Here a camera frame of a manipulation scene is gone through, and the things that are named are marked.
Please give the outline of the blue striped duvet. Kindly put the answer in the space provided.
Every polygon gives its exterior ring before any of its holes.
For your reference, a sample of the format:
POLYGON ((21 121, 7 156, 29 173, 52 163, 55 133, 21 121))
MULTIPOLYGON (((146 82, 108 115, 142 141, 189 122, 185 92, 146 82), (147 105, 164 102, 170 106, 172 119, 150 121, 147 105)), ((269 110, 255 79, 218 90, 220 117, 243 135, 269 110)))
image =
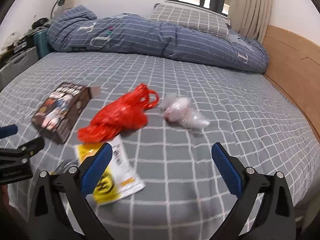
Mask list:
POLYGON ((266 49, 231 32, 227 39, 135 14, 98 19, 83 5, 66 10, 49 27, 55 51, 103 51, 144 54, 166 59, 264 73, 266 49))

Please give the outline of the grey checked pillow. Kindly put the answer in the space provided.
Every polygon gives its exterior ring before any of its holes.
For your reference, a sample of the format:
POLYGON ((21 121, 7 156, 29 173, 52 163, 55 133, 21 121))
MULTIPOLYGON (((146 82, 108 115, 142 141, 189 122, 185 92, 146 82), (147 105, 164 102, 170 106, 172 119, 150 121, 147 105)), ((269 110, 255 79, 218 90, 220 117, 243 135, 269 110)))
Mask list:
POLYGON ((202 10, 158 4, 149 19, 180 25, 224 40, 227 40, 229 35, 229 27, 225 18, 202 10))

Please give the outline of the wooden headboard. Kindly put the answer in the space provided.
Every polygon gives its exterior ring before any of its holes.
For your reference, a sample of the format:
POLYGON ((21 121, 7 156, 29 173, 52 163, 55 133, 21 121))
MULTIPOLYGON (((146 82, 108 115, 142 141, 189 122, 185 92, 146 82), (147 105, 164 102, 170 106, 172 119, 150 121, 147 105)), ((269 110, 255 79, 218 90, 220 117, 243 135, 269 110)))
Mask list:
POLYGON ((269 25, 263 46, 270 56, 264 76, 303 113, 319 139, 319 45, 269 25))

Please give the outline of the clear pinkish plastic wrap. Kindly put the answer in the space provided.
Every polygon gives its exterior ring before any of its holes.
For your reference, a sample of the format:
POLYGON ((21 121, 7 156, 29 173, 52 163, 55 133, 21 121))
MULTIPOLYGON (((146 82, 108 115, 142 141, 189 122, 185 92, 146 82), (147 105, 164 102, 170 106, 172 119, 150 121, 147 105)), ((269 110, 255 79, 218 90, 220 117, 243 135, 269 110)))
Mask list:
POLYGON ((192 107, 191 99, 168 93, 161 103, 163 118, 168 122, 176 122, 187 129, 203 129, 210 121, 192 107))

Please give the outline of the beige curtain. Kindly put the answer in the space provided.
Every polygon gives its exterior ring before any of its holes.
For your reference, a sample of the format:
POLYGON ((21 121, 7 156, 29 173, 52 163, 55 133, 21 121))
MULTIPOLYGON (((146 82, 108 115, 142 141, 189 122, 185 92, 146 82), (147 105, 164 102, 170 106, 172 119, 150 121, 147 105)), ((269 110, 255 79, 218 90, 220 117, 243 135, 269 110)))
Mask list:
POLYGON ((263 43, 273 0, 231 0, 228 20, 241 36, 263 43))

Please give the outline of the yellow white snack wrapper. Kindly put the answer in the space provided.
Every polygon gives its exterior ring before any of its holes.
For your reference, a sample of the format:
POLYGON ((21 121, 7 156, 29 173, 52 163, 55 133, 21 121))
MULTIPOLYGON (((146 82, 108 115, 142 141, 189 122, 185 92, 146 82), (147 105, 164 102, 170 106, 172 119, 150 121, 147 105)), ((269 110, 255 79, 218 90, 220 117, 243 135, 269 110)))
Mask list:
MULTIPOLYGON (((112 159, 103 172, 92 194, 98 205, 106 205, 129 197, 145 187, 144 181, 129 163, 120 135, 105 142, 112 146, 112 159)), ((75 152, 81 164, 87 157, 97 153, 103 142, 75 146, 75 152)))

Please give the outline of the dark brown snack box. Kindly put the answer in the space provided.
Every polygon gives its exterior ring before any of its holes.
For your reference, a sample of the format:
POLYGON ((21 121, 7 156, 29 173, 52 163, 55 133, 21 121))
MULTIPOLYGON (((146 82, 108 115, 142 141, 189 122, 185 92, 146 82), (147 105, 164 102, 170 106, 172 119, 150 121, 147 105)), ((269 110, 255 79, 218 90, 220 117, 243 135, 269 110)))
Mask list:
POLYGON ((100 94, 100 86, 86 87, 63 82, 44 100, 31 118, 31 123, 40 135, 57 144, 64 144, 89 101, 100 94))

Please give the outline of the small yellow wrapper strip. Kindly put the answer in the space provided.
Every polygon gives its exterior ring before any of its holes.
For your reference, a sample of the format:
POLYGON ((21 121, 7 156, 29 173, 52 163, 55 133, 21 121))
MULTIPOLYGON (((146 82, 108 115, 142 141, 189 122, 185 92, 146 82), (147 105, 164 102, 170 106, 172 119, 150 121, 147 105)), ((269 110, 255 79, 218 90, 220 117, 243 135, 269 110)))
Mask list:
POLYGON ((78 167, 78 161, 77 160, 72 160, 72 159, 66 159, 61 161, 59 165, 57 166, 56 169, 54 169, 50 174, 55 175, 55 174, 61 174, 65 173, 69 170, 70 167, 78 167))

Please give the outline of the grey checked bed mattress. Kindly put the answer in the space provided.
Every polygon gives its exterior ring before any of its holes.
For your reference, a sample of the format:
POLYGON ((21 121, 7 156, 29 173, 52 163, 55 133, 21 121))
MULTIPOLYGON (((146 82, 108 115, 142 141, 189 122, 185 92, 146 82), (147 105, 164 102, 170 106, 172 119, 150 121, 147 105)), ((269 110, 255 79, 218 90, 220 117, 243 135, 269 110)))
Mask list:
POLYGON ((31 158, 35 175, 74 159, 78 129, 141 83, 160 98, 168 93, 189 97, 210 121, 202 130, 187 130, 167 123, 155 107, 146 113, 146 127, 121 134, 145 188, 113 204, 89 201, 115 239, 209 239, 236 200, 211 159, 216 142, 259 173, 283 172, 294 203, 316 187, 319 142, 303 114, 264 76, 154 56, 47 55, 1 91, 1 125, 18 127, 16 135, 1 140, 2 147, 15 148, 38 136, 31 118, 62 82, 98 86, 101 94, 88 103, 65 144, 48 139, 31 158))

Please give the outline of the grey hard suitcase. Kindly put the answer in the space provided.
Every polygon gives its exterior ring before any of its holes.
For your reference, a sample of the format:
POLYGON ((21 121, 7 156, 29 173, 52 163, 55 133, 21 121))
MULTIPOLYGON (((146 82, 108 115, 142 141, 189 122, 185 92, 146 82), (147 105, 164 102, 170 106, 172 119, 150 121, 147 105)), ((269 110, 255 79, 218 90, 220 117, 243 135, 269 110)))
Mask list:
POLYGON ((22 51, 1 67, 1 90, 39 60, 36 47, 22 51))

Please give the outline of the teal suitcase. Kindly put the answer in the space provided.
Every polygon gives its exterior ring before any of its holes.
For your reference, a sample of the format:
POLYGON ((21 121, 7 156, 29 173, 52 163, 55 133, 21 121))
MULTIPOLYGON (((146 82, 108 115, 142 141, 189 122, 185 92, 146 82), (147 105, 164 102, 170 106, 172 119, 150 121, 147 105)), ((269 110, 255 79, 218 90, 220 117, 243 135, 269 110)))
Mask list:
POLYGON ((34 44, 35 44, 39 59, 42 59, 43 57, 45 57, 46 55, 54 51, 52 46, 49 44, 47 31, 48 31, 48 28, 38 30, 34 34, 34 44))

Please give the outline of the desk lamp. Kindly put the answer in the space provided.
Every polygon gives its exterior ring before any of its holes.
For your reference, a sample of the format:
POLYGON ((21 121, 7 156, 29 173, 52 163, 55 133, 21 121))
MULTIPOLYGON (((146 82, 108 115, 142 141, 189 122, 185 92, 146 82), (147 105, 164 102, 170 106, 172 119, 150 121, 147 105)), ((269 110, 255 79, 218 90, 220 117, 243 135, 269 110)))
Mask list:
POLYGON ((66 0, 56 0, 55 4, 53 5, 52 10, 50 12, 51 19, 53 18, 53 12, 54 12, 55 8, 63 6, 65 4, 65 1, 66 0))

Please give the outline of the red plastic bag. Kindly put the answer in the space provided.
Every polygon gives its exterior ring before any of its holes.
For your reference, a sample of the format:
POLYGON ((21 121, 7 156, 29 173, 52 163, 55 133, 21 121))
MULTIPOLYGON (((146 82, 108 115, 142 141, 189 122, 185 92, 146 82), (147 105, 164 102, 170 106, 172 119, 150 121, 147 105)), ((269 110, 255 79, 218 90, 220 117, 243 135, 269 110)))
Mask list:
POLYGON ((112 140, 122 131, 141 129, 148 124, 145 111, 156 107, 157 92, 144 83, 103 107, 89 125, 78 130, 78 139, 86 144, 112 140))

